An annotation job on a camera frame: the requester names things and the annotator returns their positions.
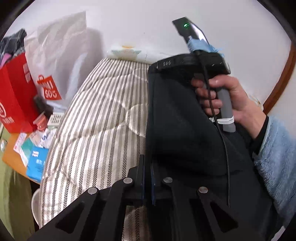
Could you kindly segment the light blue fleece sleeve forearm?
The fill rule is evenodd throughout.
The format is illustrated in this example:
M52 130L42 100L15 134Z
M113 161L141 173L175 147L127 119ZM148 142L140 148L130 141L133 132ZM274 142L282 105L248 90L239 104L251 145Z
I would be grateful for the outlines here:
M263 177L275 208L287 227L295 215L295 137L279 120L268 118L254 163Z

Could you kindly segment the person's right hand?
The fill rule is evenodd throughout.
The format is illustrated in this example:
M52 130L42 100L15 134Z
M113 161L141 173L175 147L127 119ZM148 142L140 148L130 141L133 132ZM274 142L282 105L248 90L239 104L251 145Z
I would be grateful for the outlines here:
M204 112L212 116L220 112L223 102L217 99L214 90L208 92L204 88L202 80L193 78L191 85L195 87L196 94L201 97L200 104ZM224 87L229 91L232 103L234 121L241 124L252 138L257 138L266 119L266 115L259 106L255 104L244 91L237 78L229 75L218 75L209 80L212 89Z

